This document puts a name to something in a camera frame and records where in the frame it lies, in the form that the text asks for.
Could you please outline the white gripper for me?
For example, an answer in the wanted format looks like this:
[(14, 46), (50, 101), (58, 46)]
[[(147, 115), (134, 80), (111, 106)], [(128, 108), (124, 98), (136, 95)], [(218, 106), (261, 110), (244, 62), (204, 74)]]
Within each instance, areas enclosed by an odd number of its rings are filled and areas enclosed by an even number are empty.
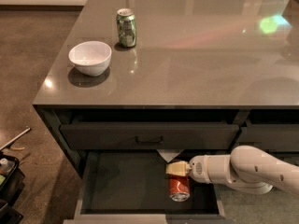
[(195, 156), (189, 163), (186, 161), (175, 161), (166, 165), (168, 175), (188, 175), (198, 183), (209, 184), (211, 182), (208, 175), (208, 156)]

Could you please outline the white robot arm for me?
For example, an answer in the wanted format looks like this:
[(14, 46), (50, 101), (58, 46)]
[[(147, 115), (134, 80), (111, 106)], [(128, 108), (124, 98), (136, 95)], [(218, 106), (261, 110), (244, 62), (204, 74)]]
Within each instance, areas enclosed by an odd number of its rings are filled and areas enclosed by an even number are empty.
[(166, 165), (166, 173), (249, 194), (265, 194), (275, 187), (299, 197), (299, 167), (252, 146), (236, 147), (226, 155), (199, 155), (189, 161), (174, 161)]

